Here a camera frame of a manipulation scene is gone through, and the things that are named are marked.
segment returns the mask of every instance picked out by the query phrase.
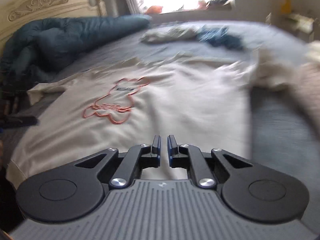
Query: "wooden headboard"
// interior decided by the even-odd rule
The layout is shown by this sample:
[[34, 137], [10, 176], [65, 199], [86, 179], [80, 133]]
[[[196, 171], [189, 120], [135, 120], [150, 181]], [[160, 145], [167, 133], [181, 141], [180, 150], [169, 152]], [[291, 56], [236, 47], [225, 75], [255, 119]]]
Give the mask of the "wooden headboard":
[[102, 0], [13, 0], [0, 7], [0, 55], [6, 41], [24, 24], [49, 17], [106, 16]]

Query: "yellow object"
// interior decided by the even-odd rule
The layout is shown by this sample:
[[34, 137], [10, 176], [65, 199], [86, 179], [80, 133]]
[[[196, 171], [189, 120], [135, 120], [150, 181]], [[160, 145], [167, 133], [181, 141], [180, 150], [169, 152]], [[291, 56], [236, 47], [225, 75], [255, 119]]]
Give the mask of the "yellow object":
[[290, 14], [292, 12], [291, 0], [280, 0], [280, 6], [281, 14]]

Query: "metal screw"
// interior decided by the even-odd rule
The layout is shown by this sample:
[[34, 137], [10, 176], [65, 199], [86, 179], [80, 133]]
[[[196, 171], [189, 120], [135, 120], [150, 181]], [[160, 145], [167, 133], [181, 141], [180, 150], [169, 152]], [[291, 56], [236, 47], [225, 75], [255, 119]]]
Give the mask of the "metal screw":
[[122, 178], [115, 178], [115, 179], [111, 180], [111, 184], [113, 186], [116, 186], [116, 187], [122, 187], [125, 184], [127, 184], [127, 181], [125, 179], [122, 179]]
[[213, 179], [201, 179], [199, 180], [199, 184], [202, 187], [212, 187], [216, 182]]

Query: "orange object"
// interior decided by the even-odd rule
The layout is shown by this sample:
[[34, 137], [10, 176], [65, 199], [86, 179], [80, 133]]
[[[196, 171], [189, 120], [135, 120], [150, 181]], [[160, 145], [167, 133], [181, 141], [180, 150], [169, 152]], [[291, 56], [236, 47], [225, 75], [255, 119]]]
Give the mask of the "orange object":
[[[119, 85], [119, 83], [121, 82], [130, 82], [130, 81], [134, 81], [134, 82], [139, 82], [141, 80], [144, 80], [143, 84], [139, 84], [139, 86], [137, 87], [137, 89], [133, 90], [131, 93], [127, 94], [127, 98], [128, 98], [128, 102], [129, 102], [129, 106], [123, 107], [121, 105], [118, 104], [103, 104], [100, 101], [108, 96], [111, 95], [111, 92], [113, 90], [116, 89], [116, 87]], [[134, 100], [132, 98], [132, 95], [134, 95], [135, 93], [139, 92], [140, 89], [144, 86], [147, 86], [150, 83], [149, 79], [142, 77], [139, 79], [133, 78], [133, 79], [128, 79], [128, 78], [122, 78], [119, 81], [117, 81], [117, 83], [114, 85], [113, 88], [110, 89], [110, 91], [108, 92], [108, 94], [106, 94], [105, 96], [98, 98], [97, 100], [95, 100], [95, 102], [92, 105], [89, 105], [88, 107], [86, 107], [86, 109], [83, 111], [82, 113], [82, 117], [84, 119], [91, 117], [93, 115], [95, 115], [96, 117], [107, 117], [111, 123], [113, 124], [122, 124], [125, 121], [127, 121], [130, 117], [130, 113], [132, 108], [134, 107]], [[109, 111], [115, 111], [118, 113], [128, 113], [128, 115], [126, 117], [124, 117], [122, 120], [120, 121], [116, 121], [111, 113], [106, 113], [104, 114], [103, 110], [109, 110]]]
[[207, 8], [207, 3], [205, 0], [200, 0], [198, 1], [198, 10], [206, 10]]
[[163, 6], [153, 5], [144, 14], [160, 14], [162, 13]]
[[280, 6], [281, 14], [290, 14], [292, 12], [291, 0], [280, 0]]

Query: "black circular disc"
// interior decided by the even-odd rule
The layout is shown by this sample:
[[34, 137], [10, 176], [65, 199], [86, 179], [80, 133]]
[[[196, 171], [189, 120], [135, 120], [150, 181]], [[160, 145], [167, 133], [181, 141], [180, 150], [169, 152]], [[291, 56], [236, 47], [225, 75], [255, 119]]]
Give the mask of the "black circular disc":
[[40, 195], [52, 201], [62, 201], [72, 197], [77, 191], [77, 186], [67, 179], [52, 179], [40, 186]]
[[257, 180], [249, 186], [250, 194], [263, 201], [276, 201], [285, 196], [285, 187], [276, 181], [263, 179]]
[[221, 194], [234, 212], [262, 223], [301, 218], [309, 203], [309, 192], [299, 180], [260, 165], [237, 169]]
[[72, 165], [30, 177], [16, 194], [17, 204], [26, 216], [51, 223], [88, 214], [103, 197], [104, 190], [95, 171]]

